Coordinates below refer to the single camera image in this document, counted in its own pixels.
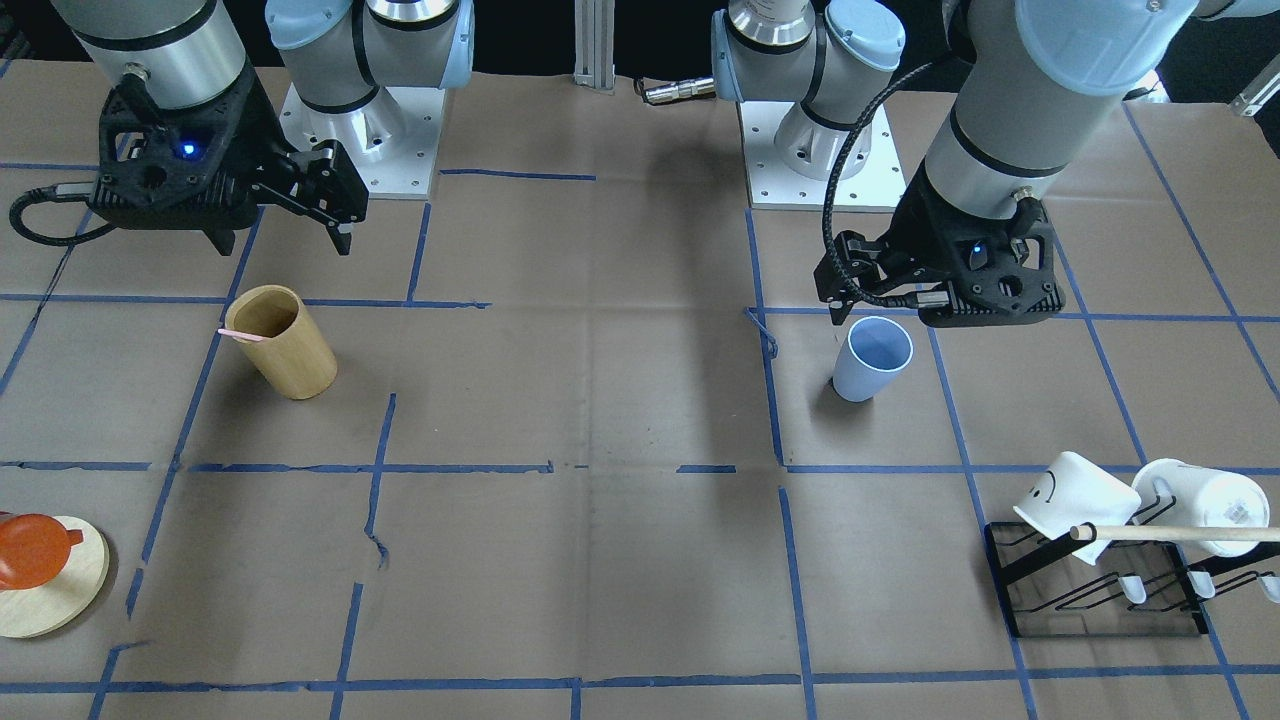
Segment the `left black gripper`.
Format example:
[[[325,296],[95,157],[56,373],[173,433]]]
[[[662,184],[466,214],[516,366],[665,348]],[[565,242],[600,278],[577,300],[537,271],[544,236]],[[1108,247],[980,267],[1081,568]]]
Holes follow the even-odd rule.
[[[841,231],[833,242],[847,272],[832,258],[815,266],[817,296],[832,324],[844,324],[859,302],[849,281],[878,265],[884,278],[877,293],[913,283],[947,292],[946,304],[920,309],[929,327],[1024,325],[1064,306],[1053,273],[1056,231],[1042,201],[1025,191],[1011,218],[989,219],[956,209],[933,188],[909,188],[879,240]]]

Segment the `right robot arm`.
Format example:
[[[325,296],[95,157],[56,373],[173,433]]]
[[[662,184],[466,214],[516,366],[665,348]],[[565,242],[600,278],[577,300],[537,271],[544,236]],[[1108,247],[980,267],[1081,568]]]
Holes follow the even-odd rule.
[[[15,201],[83,202],[102,227],[197,231],[227,256],[264,204],[347,255],[371,196],[429,191],[448,90],[474,68],[471,1],[270,1],[293,105],[275,111],[221,1],[58,1],[111,83],[99,173]]]

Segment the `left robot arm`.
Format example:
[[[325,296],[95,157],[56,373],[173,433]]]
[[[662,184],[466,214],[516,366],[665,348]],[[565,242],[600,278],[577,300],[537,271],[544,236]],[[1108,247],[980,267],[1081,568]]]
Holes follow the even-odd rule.
[[[900,73],[901,20],[878,1],[731,1],[712,22],[716,92],[790,101],[840,135],[826,191],[818,299],[835,325],[858,304],[934,328],[1025,325],[1062,309],[1042,200],[1190,19],[1266,15],[1275,1],[946,1],[946,53],[970,65],[878,240],[835,233],[838,177]]]

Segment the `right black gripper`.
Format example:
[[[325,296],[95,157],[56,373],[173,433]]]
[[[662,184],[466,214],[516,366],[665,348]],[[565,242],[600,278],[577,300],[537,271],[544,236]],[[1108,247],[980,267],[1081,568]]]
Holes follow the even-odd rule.
[[[99,149],[95,214],[131,231],[201,231],[223,256],[261,202],[324,225],[340,256],[369,209],[340,141],[294,151],[252,68],[186,109],[160,108],[140,70],[128,70],[102,106]]]

